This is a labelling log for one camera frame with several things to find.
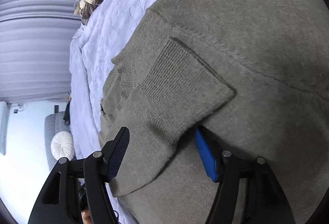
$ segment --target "knit sweater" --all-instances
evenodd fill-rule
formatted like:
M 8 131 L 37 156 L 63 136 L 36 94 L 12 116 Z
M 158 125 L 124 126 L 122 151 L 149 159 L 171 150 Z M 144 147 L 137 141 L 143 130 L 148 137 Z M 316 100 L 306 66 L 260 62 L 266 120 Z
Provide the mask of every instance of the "knit sweater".
M 103 88 L 101 145 L 131 133 L 114 196 L 143 224 L 204 223 L 218 186 L 193 142 L 202 123 L 263 156 L 304 224 L 329 183 L 328 30 L 323 0 L 158 0 Z

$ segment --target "air conditioner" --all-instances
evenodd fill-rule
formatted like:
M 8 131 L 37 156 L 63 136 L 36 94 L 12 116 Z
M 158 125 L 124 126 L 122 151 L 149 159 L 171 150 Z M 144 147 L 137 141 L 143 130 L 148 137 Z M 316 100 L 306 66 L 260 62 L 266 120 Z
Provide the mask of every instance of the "air conditioner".
M 8 107 L 6 102 L 0 102 L 0 153 L 6 154 L 6 137 L 8 125 Z

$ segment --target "metal pin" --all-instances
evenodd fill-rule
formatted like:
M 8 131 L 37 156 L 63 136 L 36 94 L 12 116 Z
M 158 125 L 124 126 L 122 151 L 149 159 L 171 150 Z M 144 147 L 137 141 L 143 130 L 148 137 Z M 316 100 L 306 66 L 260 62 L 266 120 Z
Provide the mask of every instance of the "metal pin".
M 263 165 L 263 164 L 265 164 L 265 159 L 264 159 L 264 158 L 261 158 L 261 157 L 259 157 L 259 158 L 257 158 L 257 163 L 259 163 L 259 164 Z
M 60 158 L 60 159 L 58 160 L 58 163 L 60 163 L 60 164 L 65 164 L 65 163 L 66 163 L 66 160 L 67 160 L 66 157 L 62 157 L 62 158 Z
M 101 151 L 96 151 L 96 152 L 93 153 L 93 156 L 95 158 L 98 158 L 98 157 L 102 156 L 102 152 Z
M 222 152 L 222 155 L 223 155 L 224 157 L 230 157 L 230 156 L 232 155 L 232 153 L 231 153 L 230 151 L 223 151 L 223 152 Z

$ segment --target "curtain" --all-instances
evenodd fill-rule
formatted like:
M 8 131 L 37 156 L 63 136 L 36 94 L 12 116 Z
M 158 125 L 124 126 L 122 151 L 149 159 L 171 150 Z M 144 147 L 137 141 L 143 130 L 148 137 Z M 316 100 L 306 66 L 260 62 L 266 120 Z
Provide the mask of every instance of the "curtain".
M 0 100 L 64 98 L 75 0 L 0 0 Z

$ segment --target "quilted headboard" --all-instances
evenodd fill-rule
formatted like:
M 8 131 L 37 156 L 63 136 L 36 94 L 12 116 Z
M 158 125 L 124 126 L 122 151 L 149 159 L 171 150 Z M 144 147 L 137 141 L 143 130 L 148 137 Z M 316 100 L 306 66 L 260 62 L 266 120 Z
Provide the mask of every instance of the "quilted headboard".
M 56 133 L 60 131 L 70 131 L 70 126 L 64 125 L 64 117 L 65 112 L 58 112 L 55 114 L 50 114 L 46 117 L 44 121 L 44 141 L 46 146 L 46 155 L 49 170 L 52 170 L 57 160 L 53 157 L 50 150 L 50 143 Z

